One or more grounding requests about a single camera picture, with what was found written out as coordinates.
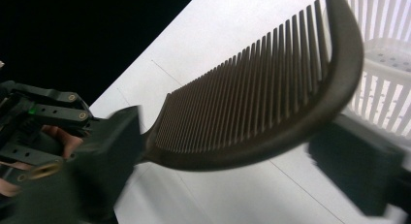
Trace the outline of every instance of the white container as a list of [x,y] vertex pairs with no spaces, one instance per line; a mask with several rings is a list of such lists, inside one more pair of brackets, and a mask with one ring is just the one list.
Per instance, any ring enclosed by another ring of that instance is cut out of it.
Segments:
[[411,0],[347,0],[364,39],[364,73],[344,113],[411,146]]

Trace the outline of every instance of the screw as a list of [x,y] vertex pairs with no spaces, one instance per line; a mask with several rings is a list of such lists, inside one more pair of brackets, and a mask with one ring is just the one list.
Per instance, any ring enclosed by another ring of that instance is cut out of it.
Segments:
[[80,119],[85,119],[87,117],[87,114],[85,112],[82,112],[79,114]]
[[25,181],[26,179],[27,179],[27,176],[25,174],[21,174],[20,176],[18,176],[17,181],[22,182],[22,181]]

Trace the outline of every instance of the white table surface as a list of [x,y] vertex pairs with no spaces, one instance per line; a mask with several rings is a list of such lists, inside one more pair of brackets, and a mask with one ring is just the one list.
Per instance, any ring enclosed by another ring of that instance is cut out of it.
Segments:
[[[96,116],[107,117],[122,108],[141,105],[145,132],[167,93],[237,54],[313,2],[193,0],[91,110]],[[399,223],[402,213],[397,208],[388,208],[385,217],[363,216],[314,166],[305,150],[303,144],[259,164],[211,173],[140,164],[117,202],[118,221]]]

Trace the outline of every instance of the black background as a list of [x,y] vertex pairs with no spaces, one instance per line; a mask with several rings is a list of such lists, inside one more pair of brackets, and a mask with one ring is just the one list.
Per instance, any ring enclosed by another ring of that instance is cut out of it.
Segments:
[[91,105],[191,0],[0,0],[0,81]]

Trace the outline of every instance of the comb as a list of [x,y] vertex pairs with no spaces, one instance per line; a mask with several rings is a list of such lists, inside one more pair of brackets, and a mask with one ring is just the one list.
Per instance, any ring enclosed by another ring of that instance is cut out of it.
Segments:
[[320,2],[168,94],[144,134],[144,158],[188,171],[256,163],[301,144],[348,103],[363,46],[345,0],[326,0],[329,60]]

